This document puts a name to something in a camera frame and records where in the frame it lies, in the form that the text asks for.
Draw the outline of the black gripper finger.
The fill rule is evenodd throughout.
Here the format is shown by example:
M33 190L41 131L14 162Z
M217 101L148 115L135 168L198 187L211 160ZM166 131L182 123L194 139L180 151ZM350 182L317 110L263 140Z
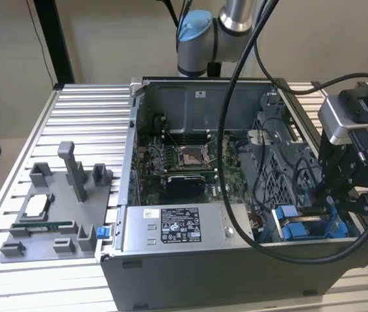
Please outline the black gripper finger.
M368 192L358 194L355 189L348 192L347 211L368 216Z
M326 197L333 191L336 185L337 173L335 169L326 170L322 173L321 181L314 188L313 196L315 202L323 202Z

